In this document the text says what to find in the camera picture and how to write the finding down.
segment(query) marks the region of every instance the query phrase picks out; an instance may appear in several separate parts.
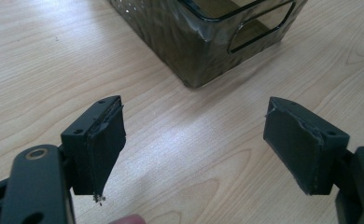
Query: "dark transparent plastic container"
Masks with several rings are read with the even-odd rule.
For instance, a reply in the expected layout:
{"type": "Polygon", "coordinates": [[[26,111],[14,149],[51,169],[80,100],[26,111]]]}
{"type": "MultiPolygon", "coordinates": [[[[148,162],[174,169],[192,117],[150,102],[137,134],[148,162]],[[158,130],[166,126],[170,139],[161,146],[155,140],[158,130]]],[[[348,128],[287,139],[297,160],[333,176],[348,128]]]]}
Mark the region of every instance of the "dark transparent plastic container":
{"type": "Polygon", "coordinates": [[[307,0],[110,0],[188,87],[280,41],[307,0]]]}

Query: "black plastic arm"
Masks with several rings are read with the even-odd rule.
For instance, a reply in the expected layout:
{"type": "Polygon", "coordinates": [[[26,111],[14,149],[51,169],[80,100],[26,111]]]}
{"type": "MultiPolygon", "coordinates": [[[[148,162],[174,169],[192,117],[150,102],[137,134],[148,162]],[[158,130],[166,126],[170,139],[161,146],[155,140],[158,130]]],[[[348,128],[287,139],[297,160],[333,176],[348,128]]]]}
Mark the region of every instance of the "black plastic arm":
{"type": "Polygon", "coordinates": [[[119,96],[98,101],[62,134],[60,147],[20,153],[10,178],[0,182],[0,223],[75,223],[75,194],[102,196],[126,142],[119,96]]]}
{"type": "Polygon", "coordinates": [[[340,223],[364,223],[364,147],[351,153],[347,133],[303,106],[276,97],[269,102],[263,138],[306,194],[330,194],[333,184],[340,189],[340,223]]]}

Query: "light wood grain surface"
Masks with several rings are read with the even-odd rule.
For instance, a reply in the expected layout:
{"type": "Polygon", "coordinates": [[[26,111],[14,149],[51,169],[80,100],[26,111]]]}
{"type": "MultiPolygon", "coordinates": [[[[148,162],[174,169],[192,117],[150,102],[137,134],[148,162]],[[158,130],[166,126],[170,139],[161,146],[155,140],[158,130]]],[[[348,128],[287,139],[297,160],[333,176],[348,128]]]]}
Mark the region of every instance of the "light wood grain surface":
{"type": "Polygon", "coordinates": [[[116,94],[127,144],[103,206],[74,197],[77,223],[337,223],[337,188],[304,195],[262,140],[264,115],[288,98],[364,146],[364,0],[309,1],[281,43],[198,90],[106,0],[0,0],[0,180],[116,94]]]}

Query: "metal screw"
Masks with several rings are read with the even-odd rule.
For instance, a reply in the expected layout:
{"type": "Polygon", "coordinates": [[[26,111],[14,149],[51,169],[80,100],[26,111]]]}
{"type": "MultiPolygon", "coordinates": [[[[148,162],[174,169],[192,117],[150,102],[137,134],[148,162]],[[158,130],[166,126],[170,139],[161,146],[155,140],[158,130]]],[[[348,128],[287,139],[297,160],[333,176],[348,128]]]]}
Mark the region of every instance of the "metal screw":
{"type": "Polygon", "coordinates": [[[49,150],[47,148],[34,149],[34,150],[28,152],[27,155],[25,155],[25,159],[33,161],[33,160],[43,158],[48,154],[48,151],[49,150]]]}

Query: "finger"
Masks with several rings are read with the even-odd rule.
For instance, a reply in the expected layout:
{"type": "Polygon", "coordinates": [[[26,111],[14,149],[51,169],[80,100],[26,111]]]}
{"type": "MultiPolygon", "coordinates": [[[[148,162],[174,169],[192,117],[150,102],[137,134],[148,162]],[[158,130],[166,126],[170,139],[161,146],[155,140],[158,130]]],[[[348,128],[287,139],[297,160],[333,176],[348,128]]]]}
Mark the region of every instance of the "finger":
{"type": "Polygon", "coordinates": [[[139,215],[131,215],[113,221],[110,224],[147,224],[147,223],[139,215]]]}

